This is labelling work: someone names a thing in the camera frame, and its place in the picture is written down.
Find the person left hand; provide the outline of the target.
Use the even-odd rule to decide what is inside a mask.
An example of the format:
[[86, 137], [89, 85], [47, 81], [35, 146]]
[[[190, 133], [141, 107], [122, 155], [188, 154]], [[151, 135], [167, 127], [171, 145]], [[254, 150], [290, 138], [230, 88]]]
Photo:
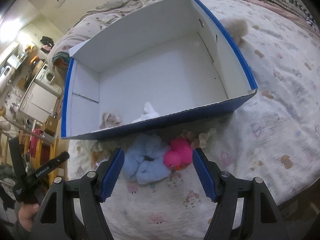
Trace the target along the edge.
[[26, 231], [31, 232], [33, 227], [34, 217], [40, 209], [39, 204], [25, 204], [23, 203], [18, 212], [18, 221], [22, 228]]

